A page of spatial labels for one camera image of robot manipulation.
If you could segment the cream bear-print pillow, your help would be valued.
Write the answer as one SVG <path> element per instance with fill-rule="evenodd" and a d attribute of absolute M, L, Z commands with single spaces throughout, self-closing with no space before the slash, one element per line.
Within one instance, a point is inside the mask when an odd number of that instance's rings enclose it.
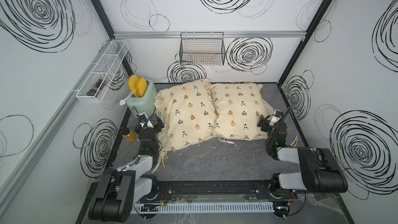
<path fill-rule="evenodd" d="M 161 148 L 153 172 L 164 164 L 169 151 L 212 138 L 218 115 L 208 91 L 210 86 L 209 79 L 199 79 L 158 92 L 154 105 L 164 127 L 158 133 Z"/>
<path fill-rule="evenodd" d="M 274 109 L 263 99 L 260 84 L 212 84 L 210 92 L 217 120 L 213 135 L 223 140 L 265 140 L 267 133 L 258 127 L 260 117 Z"/>

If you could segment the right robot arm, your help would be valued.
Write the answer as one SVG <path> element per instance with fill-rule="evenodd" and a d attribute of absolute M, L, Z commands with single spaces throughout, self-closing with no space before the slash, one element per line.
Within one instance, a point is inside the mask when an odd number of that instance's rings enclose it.
<path fill-rule="evenodd" d="M 286 144 L 287 125 L 285 113 L 274 111 L 268 116 L 260 116 L 258 127 L 267 133 L 265 141 L 267 154 L 277 161 L 290 162 L 300 166 L 298 172 L 275 173 L 269 184 L 269 191 L 345 193 L 348 191 L 347 179 L 327 148 L 295 147 Z"/>

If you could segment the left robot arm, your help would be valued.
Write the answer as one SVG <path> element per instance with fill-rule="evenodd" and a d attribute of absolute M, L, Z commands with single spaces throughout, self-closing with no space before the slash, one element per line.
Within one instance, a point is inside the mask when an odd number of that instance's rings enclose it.
<path fill-rule="evenodd" d="M 158 132 L 164 127 L 158 120 L 139 123 L 138 155 L 125 166 L 106 169 L 98 183 L 88 207 L 88 218 L 102 222 L 124 223 L 131 214 L 134 204 L 152 192 L 154 178 L 146 176 L 159 159 L 161 143 Z"/>

